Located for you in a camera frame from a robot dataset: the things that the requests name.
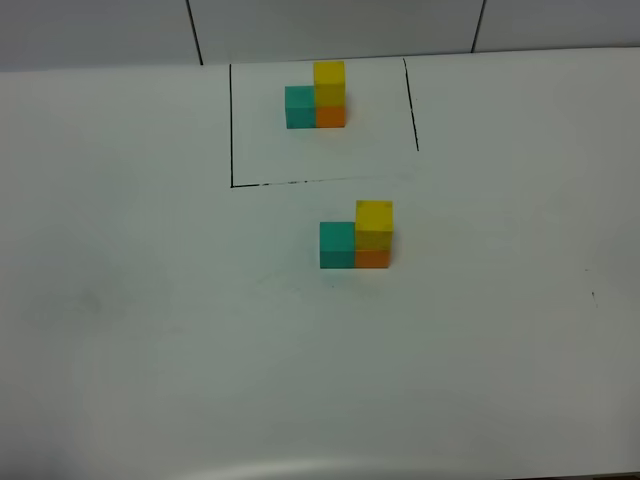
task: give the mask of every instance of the black line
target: black line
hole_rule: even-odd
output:
[[[482,26],[482,19],[484,18],[484,7],[487,5],[487,0],[482,1],[482,7],[480,8],[480,16],[478,17],[478,25],[476,25],[476,33],[473,36],[473,44],[471,45],[471,53],[476,51],[476,43],[478,42],[478,35],[480,34],[480,27]]]
[[[231,188],[233,188],[233,87],[231,85],[231,64],[229,64],[229,137],[229,153],[231,155]]]
[[[340,180],[360,180],[363,178],[378,178],[378,176],[355,176],[355,177],[340,177],[340,178],[320,178],[317,180],[290,180],[288,182],[267,182],[267,183],[246,183],[243,185],[233,185],[231,188],[246,188],[246,187],[271,187],[276,185],[297,185],[300,183],[320,183],[320,182],[337,182]]]
[[[202,62],[202,52],[200,51],[200,42],[198,41],[198,34],[196,33],[196,24],[193,23],[193,13],[191,12],[191,4],[189,0],[184,0],[187,4],[187,12],[189,12],[189,21],[191,22],[191,31],[193,32],[193,40],[196,42],[196,49],[198,50],[198,59],[200,60],[200,65],[204,65]]]
[[[403,58],[404,62],[404,76],[407,79],[407,95],[409,95],[409,108],[411,109],[411,122],[413,122],[413,136],[416,139],[416,150],[420,151],[420,144],[418,143],[418,130],[416,130],[416,117],[413,114],[413,100],[411,99],[411,85],[409,85],[409,70],[407,70],[407,61]]]

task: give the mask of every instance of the black marker line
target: black marker line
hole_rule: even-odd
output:
[[[341,180],[362,180],[366,178],[380,178],[380,176],[373,175],[373,176],[340,177],[340,178],[320,178],[317,180],[289,180],[287,182],[246,183],[243,185],[234,185],[231,188],[272,187],[277,185],[297,185],[300,183],[339,182]]]
[[[233,87],[231,86],[231,64],[229,64],[229,154],[231,156],[231,188],[233,188]]]

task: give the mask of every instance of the tile grout line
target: tile grout line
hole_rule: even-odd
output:
[[[196,50],[198,51],[198,60],[200,61],[200,65],[204,65],[202,61],[202,51],[200,50],[200,41],[198,40],[198,33],[196,32],[196,24],[193,21],[193,12],[191,11],[191,3],[189,0],[185,0],[187,4],[187,13],[189,14],[189,21],[191,22],[191,33],[193,33],[193,40],[196,42]]]
[[[413,99],[411,98],[411,85],[409,84],[409,70],[407,69],[407,60],[402,57],[404,63],[404,76],[407,80],[407,95],[409,96],[409,109],[411,110],[411,122],[413,123],[413,137],[416,139],[416,150],[420,151],[420,144],[418,143],[418,130],[416,129],[416,117],[413,113]]]
[[[478,25],[476,25],[476,33],[473,36],[473,43],[471,44],[471,53],[476,52],[476,43],[478,42],[478,35],[480,35],[480,27],[482,26],[482,19],[484,18],[484,7],[487,5],[487,0],[482,1],[482,7],[480,7],[480,15],[478,16]]]

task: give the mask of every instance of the white table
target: white table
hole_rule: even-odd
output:
[[[2,466],[640,469],[640,51],[407,67],[420,152],[371,159],[399,172],[233,189],[227,67],[1,74]],[[392,268],[320,271],[366,198]]]

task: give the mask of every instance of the stacked cubes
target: stacked cubes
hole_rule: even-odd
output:
[[[284,87],[287,128],[339,128],[346,124],[344,62],[315,62],[313,86]]]
[[[393,203],[358,200],[355,222],[320,223],[320,268],[388,268]]]

